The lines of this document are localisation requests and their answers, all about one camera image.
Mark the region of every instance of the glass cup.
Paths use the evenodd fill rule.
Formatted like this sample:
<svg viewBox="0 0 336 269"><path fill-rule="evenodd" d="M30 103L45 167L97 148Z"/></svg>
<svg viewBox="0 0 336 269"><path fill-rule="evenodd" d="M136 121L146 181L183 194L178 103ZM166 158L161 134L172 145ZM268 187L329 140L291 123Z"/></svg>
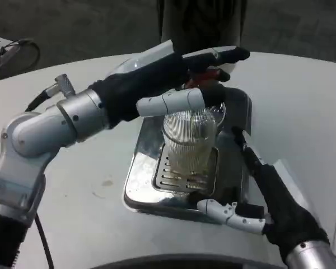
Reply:
<svg viewBox="0 0 336 269"><path fill-rule="evenodd" d="M183 175L204 174L216 131L215 117L209 109L166 115L163 136L171 169Z"/></svg>

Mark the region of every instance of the drip tray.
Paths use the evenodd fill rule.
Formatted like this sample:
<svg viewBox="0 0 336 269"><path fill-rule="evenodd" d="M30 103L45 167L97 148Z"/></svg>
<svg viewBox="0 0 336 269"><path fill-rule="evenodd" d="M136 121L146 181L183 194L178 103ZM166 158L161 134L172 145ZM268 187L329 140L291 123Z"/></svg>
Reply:
<svg viewBox="0 0 336 269"><path fill-rule="evenodd" d="M168 157L168 148L163 145L162 156L158 164L155 179L153 180L157 189L169 192L190 193L200 191L205 195L212 195L214 192L215 180L218 169L219 151L212 148L208 161L208 169L204 174L182 175L171 170Z"/></svg>

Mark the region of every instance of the white counter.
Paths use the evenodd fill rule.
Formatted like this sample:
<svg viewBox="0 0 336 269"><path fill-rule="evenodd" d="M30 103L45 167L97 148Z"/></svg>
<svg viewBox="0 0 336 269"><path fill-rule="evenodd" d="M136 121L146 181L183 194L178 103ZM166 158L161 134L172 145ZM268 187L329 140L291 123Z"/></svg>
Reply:
<svg viewBox="0 0 336 269"><path fill-rule="evenodd" d="M66 73L76 91L102 79L128 55L65 64L0 81L0 132L54 78ZM252 53L229 86L253 101L252 137L264 158L288 160L333 239L336 225L336 64ZM55 97L48 104L58 101ZM163 253L213 253L281 265L262 236L198 222L138 214L122 192L142 120L121 123L85 143L62 149L46 170L39 207L57 268L90 268ZM112 185L103 184L110 180ZM261 199L258 192L253 200ZM47 268L35 225L17 268Z"/></svg>

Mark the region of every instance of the dark floor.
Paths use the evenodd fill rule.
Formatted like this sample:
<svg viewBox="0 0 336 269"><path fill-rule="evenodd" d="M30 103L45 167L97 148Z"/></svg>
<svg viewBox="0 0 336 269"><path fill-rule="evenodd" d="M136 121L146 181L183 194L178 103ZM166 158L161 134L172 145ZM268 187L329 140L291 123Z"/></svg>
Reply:
<svg viewBox="0 0 336 269"><path fill-rule="evenodd" d="M248 1L242 46L336 62L336 0ZM37 68L140 52L159 41L156 0L0 1L0 36L35 38Z"/></svg>

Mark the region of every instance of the stainless steel tray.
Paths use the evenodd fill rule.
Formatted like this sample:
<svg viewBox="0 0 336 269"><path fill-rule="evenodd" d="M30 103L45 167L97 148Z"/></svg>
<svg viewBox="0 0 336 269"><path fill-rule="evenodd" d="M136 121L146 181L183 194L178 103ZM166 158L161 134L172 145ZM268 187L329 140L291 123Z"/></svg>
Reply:
<svg viewBox="0 0 336 269"><path fill-rule="evenodd" d="M247 201L248 173L231 133L238 126L250 133L251 100L239 89L227 92L226 116L215 147L219 152L218 169L211 197L225 204ZM138 136L136 149L124 187L124 201L138 212L196 221L208 221L187 192L157 188L155 178L162 157L163 117L146 118Z"/></svg>

